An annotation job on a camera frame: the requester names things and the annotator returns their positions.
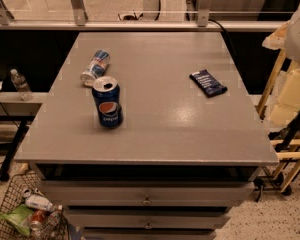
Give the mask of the dark blue rxbar wrapper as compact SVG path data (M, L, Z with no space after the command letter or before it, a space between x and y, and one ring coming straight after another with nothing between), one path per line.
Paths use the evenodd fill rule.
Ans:
M215 97L227 92L228 88L215 79L206 69L191 73L189 78L208 97Z

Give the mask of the upright blue pepsi can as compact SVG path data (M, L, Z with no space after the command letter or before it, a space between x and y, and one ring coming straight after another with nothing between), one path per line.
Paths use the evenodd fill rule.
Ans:
M92 86L92 96L100 125L106 128L118 127L123 121L123 112L117 80L111 76L97 78Z

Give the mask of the grey drawer cabinet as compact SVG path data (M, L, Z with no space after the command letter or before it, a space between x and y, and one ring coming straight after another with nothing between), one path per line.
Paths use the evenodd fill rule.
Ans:
M103 128L80 76L108 51L122 124ZM228 88L208 98L206 69ZM80 34L17 156L88 240L213 240L277 157L222 37Z

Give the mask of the lying red bull can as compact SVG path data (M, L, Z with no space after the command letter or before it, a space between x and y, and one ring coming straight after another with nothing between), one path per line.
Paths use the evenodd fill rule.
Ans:
M92 57L88 67L82 72L80 79L84 86L91 87L93 82L102 77L110 62L110 55L105 50L98 50Z

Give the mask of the clear plastic water bottle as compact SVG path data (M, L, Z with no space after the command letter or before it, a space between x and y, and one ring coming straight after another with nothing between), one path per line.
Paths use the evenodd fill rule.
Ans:
M15 86L23 101L30 101L34 98L31 88L23 74L16 69L11 69L11 82Z

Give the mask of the white plastic bottle in basket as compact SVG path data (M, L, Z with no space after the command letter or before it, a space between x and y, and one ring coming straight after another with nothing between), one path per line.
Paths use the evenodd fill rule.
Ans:
M31 195L25 199L25 204L34 209L52 212L55 206L46 198L41 195Z

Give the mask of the silver can in basket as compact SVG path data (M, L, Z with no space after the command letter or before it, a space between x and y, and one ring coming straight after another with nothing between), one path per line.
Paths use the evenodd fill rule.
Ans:
M34 188L34 189L24 188L21 194L24 199L30 197L31 195L40 195L40 196L43 195L43 193L38 188Z

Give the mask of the red soda can in basket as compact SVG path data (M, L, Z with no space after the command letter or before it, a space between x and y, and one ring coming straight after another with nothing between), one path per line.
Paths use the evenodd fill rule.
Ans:
M30 220L29 226L31 230L39 230L42 226L43 223L46 221L48 218L49 213L45 210L36 210Z

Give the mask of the green snack bag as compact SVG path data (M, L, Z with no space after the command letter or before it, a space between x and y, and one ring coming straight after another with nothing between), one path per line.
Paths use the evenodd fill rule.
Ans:
M30 235L30 220L34 211L25 204L20 204L9 213L0 213L0 219L12 225L21 235Z

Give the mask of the yellow wooden frame cart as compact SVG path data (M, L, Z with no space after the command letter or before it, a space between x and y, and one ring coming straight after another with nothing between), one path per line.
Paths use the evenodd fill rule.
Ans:
M257 105L257 113L265 118L270 130L271 145L279 164L274 171L264 168L264 174L254 180L259 194L277 191L289 196L292 193L291 183L300 174L300 63L286 55L285 38L289 21L262 43L263 47L279 52Z

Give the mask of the metal railing frame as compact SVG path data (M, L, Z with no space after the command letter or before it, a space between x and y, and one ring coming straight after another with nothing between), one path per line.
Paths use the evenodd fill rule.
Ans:
M283 0L0 0L0 29L269 32L291 13Z

